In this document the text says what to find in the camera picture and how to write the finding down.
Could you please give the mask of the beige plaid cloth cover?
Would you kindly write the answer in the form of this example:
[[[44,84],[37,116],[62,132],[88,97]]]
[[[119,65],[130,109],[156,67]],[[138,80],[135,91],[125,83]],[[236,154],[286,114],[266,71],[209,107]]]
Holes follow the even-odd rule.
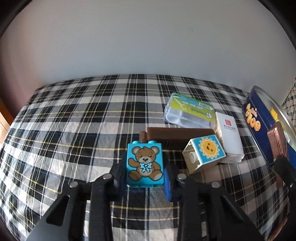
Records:
[[[296,80],[290,88],[290,91],[282,104],[283,110],[287,113],[293,125],[296,125]]]

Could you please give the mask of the sun picture toy block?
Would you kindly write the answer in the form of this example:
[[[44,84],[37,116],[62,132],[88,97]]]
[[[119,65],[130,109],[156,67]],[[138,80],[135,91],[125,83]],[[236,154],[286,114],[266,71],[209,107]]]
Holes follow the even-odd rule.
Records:
[[[190,175],[212,168],[226,157],[215,134],[192,138],[182,154]]]

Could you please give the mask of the brown wooden comb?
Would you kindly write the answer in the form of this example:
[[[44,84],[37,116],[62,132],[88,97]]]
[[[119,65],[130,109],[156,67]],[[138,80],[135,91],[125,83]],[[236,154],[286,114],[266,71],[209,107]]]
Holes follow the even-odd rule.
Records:
[[[139,134],[139,141],[147,143],[156,141],[161,143],[163,150],[184,150],[189,141],[193,138],[213,135],[211,128],[152,128]]]

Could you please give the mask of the green label plastic case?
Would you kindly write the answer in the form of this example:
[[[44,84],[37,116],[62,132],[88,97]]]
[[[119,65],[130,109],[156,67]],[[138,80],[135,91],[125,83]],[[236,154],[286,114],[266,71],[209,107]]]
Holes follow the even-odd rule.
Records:
[[[164,121],[182,128],[213,128],[215,109],[209,102],[174,92],[166,104]]]

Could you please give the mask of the yellow studded toy brick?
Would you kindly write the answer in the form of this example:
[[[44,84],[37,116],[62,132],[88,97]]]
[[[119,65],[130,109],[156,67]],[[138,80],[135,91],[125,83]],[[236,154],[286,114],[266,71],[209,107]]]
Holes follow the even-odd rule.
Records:
[[[269,112],[270,112],[270,114],[271,114],[271,116],[273,117],[273,119],[274,119],[275,122],[280,121],[280,120],[278,119],[278,113],[277,113],[273,108],[271,108],[271,109],[269,110]]]

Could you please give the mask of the white cardboard box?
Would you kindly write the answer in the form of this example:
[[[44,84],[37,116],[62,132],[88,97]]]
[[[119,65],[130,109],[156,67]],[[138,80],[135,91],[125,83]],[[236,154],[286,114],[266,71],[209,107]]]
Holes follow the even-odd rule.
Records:
[[[221,163],[240,163],[244,158],[244,150],[234,117],[215,112],[214,132],[226,153]]]

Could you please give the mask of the black white plaid tablecloth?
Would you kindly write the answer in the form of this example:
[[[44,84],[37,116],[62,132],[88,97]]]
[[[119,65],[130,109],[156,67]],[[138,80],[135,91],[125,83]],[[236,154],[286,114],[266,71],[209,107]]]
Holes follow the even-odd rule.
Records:
[[[247,92],[211,81],[170,75],[107,75],[37,89],[15,117],[1,145],[1,220],[17,240],[71,181],[92,182],[109,172],[147,127],[167,127],[164,108],[177,92],[210,102],[235,118],[245,157],[197,173],[218,181],[264,238],[287,216],[288,190],[257,148],[241,111]]]

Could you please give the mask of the round blue cookie tin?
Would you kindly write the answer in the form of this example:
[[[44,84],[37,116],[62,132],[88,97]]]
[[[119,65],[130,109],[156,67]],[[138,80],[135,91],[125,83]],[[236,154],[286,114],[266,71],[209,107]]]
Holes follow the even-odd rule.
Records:
[[[284,130],[284,137],[287,141],[289,159],[295,167],[295,127],[282,107],[266,91],[254,86],[243,104],[242,112],[257,147],[267,164],[272,167],[273,154],[267,132],[276,122],[269,112],[271,108],[278,114],[279,123]]]

